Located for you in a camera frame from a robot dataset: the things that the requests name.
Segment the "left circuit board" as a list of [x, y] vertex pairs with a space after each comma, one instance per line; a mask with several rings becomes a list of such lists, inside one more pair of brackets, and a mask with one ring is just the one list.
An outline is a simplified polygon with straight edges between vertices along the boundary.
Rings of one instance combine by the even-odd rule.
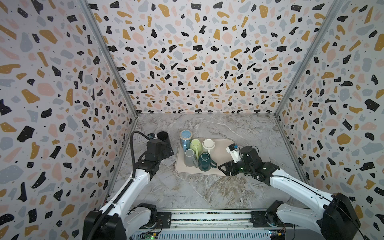
[[159, 237], [158, 232], [143, 232], [138, 236], [139, 240], [157, 240]]

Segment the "dark green faceted mug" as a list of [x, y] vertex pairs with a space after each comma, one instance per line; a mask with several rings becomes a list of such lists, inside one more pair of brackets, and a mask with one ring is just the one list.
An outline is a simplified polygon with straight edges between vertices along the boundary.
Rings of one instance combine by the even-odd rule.
[[199, 157], [199, 169], [203, 172], [207, 172], [211, 168], [216, 169], [217, 163], [212, 160], [209, 153], [202, 153]]

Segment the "blue butterfly mug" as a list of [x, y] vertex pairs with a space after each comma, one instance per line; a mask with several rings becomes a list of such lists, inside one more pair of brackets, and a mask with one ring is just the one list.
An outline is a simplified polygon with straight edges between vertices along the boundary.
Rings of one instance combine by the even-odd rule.
[[193, 133], [189, 130], [182, 130], [180, 132], [180, 141], [184, 152], [186, 152], [190, 148], [192, 137]]

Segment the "white cream mug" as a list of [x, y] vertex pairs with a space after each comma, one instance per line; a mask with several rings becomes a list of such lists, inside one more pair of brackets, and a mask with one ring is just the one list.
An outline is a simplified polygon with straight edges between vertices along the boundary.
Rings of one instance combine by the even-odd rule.
[[216, 143], [212, 139], [205, 139], [202, 142], [203, 152], [211, 154], [216, 146]]

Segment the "light green mug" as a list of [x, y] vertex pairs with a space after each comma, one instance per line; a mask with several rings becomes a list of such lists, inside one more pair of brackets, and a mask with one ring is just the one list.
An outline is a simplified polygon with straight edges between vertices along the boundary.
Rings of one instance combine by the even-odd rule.
[[202, 143], [198, 139], [193, 139], [190, 143], [190, 149], [193, 150], [196, 154], [196, 159], [198, 160], [200, 155], [203, 153]]

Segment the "right circuit board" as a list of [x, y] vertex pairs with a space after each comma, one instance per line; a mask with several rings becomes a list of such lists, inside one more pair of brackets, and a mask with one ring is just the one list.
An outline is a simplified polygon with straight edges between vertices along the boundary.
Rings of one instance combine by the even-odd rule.
[[285, 240], [286, 233], [283, 230], [269, 230], [269, 236], [271, 240]]

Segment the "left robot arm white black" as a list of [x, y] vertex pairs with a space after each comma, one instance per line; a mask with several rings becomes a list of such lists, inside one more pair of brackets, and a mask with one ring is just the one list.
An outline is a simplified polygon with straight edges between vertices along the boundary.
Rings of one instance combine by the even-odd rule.
[[174, 154], [169, 139], [149, 140], [147, 149], [135, 163], [135, 173], [99, 211], [85, 218], [83, 240], [127, 240], [141, 228], [158, 225], [157, 207], [141, 203], [132, 207], [135, 199], [159, 170], [162, 160]]

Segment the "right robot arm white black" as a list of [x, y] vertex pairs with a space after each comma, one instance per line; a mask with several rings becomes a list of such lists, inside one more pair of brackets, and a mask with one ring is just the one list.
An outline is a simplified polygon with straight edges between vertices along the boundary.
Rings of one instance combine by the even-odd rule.
[[263, 162], [255, 146], [226, 148], [232, 160], [218, 166], [226, 176], [243, 173], [266, 185], [279, 189], [305, 205], [305, 208], [274, 201], [266, 210], [263, 223], [271, 227], [283, 224], [301, 226], [326, 240], [352, 240], [360, 232], [361, 223], [348, 197], [332, 195], [316, 189], [286, 173], [271, 162]]

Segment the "grey mug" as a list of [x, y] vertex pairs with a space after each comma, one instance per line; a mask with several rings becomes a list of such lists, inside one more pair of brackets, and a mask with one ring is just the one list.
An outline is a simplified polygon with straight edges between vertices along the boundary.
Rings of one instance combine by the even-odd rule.
[[195, 167], [195, 168], [199, 167], [199, 162], [194, 150], [188, 149], [185, 151], [184, 163], [187, 167]]

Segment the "black mug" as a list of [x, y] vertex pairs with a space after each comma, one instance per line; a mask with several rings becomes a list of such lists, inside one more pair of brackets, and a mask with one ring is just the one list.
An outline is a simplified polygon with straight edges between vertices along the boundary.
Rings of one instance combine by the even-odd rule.
[[159, 140], [162, 140], [163, 142], [165, 142], [168, 148], [171, 146], [170, 137], [169, 137], [169, 134], [167, 132], [165, 132], [165, 131], [158, 132], [157, 138]]

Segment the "circuit board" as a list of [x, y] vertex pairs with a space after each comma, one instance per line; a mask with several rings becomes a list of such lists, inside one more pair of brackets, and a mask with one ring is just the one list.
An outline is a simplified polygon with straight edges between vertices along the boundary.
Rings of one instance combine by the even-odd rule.
[[269, 230], [269, 236], [271, 240], [285, 240], [286, 233], [283, 230]]
[[158, 232], [143, 232], [138, 236], [139, 240], [157, 240], [159, 237]]

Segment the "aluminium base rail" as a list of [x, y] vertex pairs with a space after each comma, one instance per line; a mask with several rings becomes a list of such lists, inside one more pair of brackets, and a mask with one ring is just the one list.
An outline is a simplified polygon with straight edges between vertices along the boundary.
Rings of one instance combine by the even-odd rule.
[[321, 240], [320, 234], [293, 224], [270, 226], [262, 209], [174, 209], [158, 211], [158, 227], [140, 229], [158, 232], [158, 240], [270, 240], [269, 230], [283, 230], [286, 240]]

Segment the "beige plastic tray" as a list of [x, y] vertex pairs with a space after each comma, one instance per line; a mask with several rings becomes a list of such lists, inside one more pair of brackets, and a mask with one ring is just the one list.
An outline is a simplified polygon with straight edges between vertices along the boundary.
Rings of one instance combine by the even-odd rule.
[[[229, 139], [213, 139], [216, 146], [212, 150], [211, 158], [218, 164], [218, 166], [232, 161], [231, 155], [226, 151], [226, 148], [234, 142]], [[179, 143], [179, 149], [177, 154], [177, 160], [175, 163], [175, 170], [182, 174], [195, 174], [195, 175], [212, 175], [212, 176], [225, 176], [219, 169], [211, 168], [209, 171], [204, 172], [196, 167], [187, 167], [184, 163], [185, 152], [181, 143]]]

